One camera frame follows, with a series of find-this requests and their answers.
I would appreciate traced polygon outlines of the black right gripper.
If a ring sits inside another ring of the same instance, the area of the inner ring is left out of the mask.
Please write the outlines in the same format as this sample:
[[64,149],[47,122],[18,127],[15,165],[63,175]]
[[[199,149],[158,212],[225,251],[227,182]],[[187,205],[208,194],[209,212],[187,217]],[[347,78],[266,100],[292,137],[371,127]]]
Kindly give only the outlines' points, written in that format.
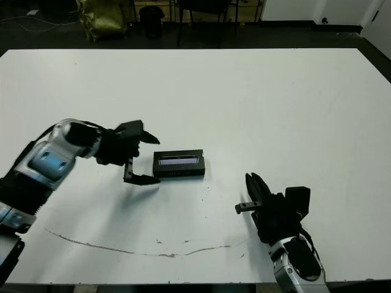
[[247,192],[251,202],[235,205],[237,214],[252,211],[260,241],[264,244],[299,236],[300,219],[282,193],[272,194],[268,185],[256,173],[245,175]]

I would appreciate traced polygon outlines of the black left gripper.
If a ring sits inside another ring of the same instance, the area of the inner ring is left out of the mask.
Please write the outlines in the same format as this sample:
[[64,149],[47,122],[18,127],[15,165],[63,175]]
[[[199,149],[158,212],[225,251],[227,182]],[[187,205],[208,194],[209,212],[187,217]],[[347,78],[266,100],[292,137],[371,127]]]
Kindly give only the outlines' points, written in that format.
[[97,152],[94,154],[101,165],[125,166],[123,180],[137,186],[159,184],[158,178],[137,175],[133,172],[133,158],[139,155],[139,142],[159,145],[160,141],[148,131],[140,129],[108,129],[102,133]]

